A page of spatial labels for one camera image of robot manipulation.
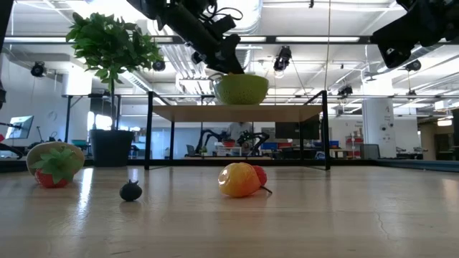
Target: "green leaves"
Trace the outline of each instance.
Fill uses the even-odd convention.
[[[151,69],[152,63],[162,60],[159,48],[151,36],[143,35],[137,24],[94,13],[83,19],[74,13],[75,23],[67,34],[67,41],[73,40],[76,58],[85,58],[87,70],[96,70],[102,83],[118,84],[118,73]]]
[[[54,183],[59,183],[62,179],[71,182],[75,170],[82,166],[69,148],[62,148],[60,151],[52,148],[49,153],[43,153],[40,157],[42,159],[31,165],[31,168],[41,169],[43,174],[52,175]]]

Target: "toy strawberry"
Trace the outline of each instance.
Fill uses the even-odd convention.
[[[32,165],[36,168],[35,178],[45,188],[62,188],[73,181],[76,168],[81,166],[81,161],[69,148],[61,151],[52,148],[49,153],[40,156],[42,159]]]

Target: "black plant pot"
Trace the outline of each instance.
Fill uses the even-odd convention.
[[[134,133],[124,130],[91,130],[94,166],[121,167],[128,165]]]

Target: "black fruit toy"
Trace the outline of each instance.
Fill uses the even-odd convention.
[[[129,182],[125,184],[120,189],[120,196],[125,201],[135,201],[142,195],[142,188],[137,185],[138,181],[132,182],[129,179]]]

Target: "green bowl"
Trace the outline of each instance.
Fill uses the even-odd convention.
[[[269,81],[257,75],[223,75],[214,81],[215,97],[225,105],[259,105]]]

